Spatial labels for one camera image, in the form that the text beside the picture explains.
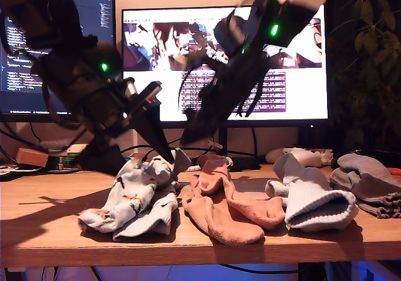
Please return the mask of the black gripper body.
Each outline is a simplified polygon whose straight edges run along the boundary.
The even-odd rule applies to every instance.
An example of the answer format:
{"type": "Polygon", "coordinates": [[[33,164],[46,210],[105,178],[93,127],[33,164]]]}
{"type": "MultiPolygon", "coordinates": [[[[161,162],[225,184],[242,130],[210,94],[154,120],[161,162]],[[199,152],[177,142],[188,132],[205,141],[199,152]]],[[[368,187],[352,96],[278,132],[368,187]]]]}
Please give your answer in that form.
{"type": "Polygon", "coordinates": [[[89,145],[110,145],[111,138],[117,138],[130,127],[134,113],[140,108],[160,106],[157,94],[161,82],[150,82],[137,92],[133,78],[111,81],[103,88],[87,95],[81,103],[81,116],[86,127],[93,131],[94,138],[89,145]]]}

